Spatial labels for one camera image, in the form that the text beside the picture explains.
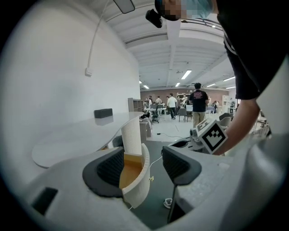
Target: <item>curved countertop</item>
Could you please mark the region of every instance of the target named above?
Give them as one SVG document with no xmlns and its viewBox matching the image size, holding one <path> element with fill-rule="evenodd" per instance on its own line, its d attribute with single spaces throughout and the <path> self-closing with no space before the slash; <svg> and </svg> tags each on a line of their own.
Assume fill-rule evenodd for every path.
<svg viewBox="0 0 289 231">
<path fill-rule="evenodd" d="M 60 161 L 91 154 L 105 147 L 125 124 L 141 115 L 143 112 L 118 113 L 56 130 L 34 146 L 32 159 L 49 168 Z"/>
</svg>

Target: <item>man in black t-shirt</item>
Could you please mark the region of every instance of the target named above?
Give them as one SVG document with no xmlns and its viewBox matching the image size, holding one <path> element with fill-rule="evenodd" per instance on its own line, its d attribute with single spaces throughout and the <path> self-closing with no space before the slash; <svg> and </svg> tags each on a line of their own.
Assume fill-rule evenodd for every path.
<svg viewBox="0 0 289 231">
<path fill-rule="evenodd" d="M 224 44 L 236 76 L 236 99 L 241 99 L 234 120 L 226 129 L 228 139 L 214 153 L 221 155 L 239 143 L 251 130 L 259 115 L 256 98 L 268 86 L 288 54 L 287 1 L 272 4 L 263 0 L 157 0 L 156 10 L 167 20 L 200 18 L 210 13 L 224 30 Z M 275 16 L 258 23 L 267 16 Z"/>
<path fill-rule="evenodd" d="M 193 122 L 194 127 L 202 122 L 206 115 L 206 106 L 209 98 L 206 92 L 201 91 L 201 84 L 195 83 L 195 91 L 190 95 L 189 101 L 193 104 Z"/>
</svg>

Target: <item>dark floor mat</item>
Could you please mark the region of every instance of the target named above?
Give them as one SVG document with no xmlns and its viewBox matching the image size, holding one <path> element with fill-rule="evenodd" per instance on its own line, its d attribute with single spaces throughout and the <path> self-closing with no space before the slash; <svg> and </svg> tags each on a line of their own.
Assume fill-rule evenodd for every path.
<svg viewBox="0 0 289 231">
<path fill-rule="evenodd" d="M 149 150 L 150 163 L 159 159 L 163 146 L 169 144 L 170 142 L 146 141 L 145 145 Z M 139 207 L 132 208 L 131 212 L 147 227 L 154 230 L 165 226 L 168 222 L 169 209 L 164 207 L 163 200 L 172 197 L 173 184 L 163 167 L 162 159 L 151 166 L 150 176 L 154 176 L 154 181 L 150 182 L 147 198 Z"/>
</svg>

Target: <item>white box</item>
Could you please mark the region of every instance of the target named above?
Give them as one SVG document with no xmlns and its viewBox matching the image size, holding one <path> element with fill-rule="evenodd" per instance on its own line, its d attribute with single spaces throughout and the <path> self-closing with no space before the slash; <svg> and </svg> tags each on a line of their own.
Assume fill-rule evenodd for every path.
<svg viewBox="0 0 289 231">
<path fill-rule="evenodd" d="M 213 154 L 228 139 L 216 120 L 205 119 L 196 126 L 198 138 L 210 154 Z"/>
</svg>

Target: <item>black cable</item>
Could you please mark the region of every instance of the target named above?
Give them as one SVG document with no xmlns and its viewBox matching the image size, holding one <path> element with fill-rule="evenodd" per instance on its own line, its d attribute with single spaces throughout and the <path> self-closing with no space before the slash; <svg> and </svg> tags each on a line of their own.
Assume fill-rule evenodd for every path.
<svg viewBox="0 0 289 231">
<path fill-rule="evenodd" d="M 169 135 L 167 135 L 167 134 L 165 134 L 165 135 L 168 136 L 168 137 L 179 137 L 179 138 L 184 139 L 183 137 L 180 137 L 180 136 L 169 136 Z"/>
</svg>

